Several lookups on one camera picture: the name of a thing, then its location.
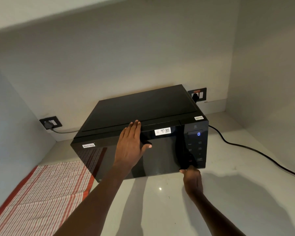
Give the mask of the person's right forearm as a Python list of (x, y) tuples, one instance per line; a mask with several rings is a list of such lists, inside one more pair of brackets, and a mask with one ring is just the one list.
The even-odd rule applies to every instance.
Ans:
[(202, 215), (212, 236), (246, 236), (202, 192), (187, 193)]

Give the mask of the black wall socket white switch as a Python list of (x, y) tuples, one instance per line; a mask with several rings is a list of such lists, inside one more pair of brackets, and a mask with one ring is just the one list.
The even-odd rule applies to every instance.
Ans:
[(63, 126), (56, 116), (39, 119), (39, 122), (43, 125), (43, 127), (44, 127), (44, 122), (46, 121), (51, 121), (54, 124), (54, 128), (59, 128)]

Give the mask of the person's right hand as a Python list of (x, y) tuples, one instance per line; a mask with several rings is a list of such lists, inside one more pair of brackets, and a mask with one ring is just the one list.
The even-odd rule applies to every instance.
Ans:
[(187, 168), (187, 173), (183, 174), (183, 183), (185, 191), (191, 199), (197, 198), (204, 192), (201, 173), (192, 165)]

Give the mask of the black microwave oven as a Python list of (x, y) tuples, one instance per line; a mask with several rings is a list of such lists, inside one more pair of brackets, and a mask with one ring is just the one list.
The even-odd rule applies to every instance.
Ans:
[[(203, 116), (203, 120), (194, 117)], [(114, 163), (121, 131), (130, 122), (142, 124), (140, 141), (150, 142), (126, 179), (178, 172), (190, 165), (204, 169), (207, 160), (209, 120), (183, 85), (165, 87), (97, 103), (71, 147), (99, 183)], [(154, 130), (171, 128), (156, 136)], [(83, 144), (95, 147), (83, 148)]]

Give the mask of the red striped white cloth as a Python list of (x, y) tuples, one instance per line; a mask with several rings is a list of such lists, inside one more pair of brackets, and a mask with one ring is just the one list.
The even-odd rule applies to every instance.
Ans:
[(80, 160), (36, 166), (0, 207), (0, 236), (53, 236), (93, 183)]

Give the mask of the person's left hand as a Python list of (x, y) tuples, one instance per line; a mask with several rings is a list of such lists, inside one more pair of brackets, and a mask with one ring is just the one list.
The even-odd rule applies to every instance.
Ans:
[(140, 134), (141, 122), (135, 120), (128, 127), (122, 130), (117, 148), (113, 169), (129, 172), (143, 156), (144, 152), (140, 152)]

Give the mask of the white pictogram sticker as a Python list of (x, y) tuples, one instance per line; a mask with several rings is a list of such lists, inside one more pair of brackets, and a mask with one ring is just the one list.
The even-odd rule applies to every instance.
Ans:
[(156, 136), (171, 134), (171, 128), (167, 127), (167, 128), (157, 129), (157, 130), (154, 130), (154, 133)]

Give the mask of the black wall socket red switch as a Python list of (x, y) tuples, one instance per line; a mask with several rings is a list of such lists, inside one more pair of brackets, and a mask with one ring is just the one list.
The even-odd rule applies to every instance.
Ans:
[(192, 97), (193, 93), (199, 92), (199, 97), (200, 99), (198, 100), (198, 102), (200, 101), (205, 101), (207, 98), (207, 88), (200, 88), (200, 89), (195, 89), (195, 90), (190, 90), (188, 91), (188, 94)]

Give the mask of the person's left forearm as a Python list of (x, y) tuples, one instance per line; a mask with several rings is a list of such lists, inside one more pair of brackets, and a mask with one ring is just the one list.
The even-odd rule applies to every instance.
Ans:
[(114, 163), (102, 181), (70, 214), (54, 236), (100, 236), (110, 206), (133, 167), (128, 162)]

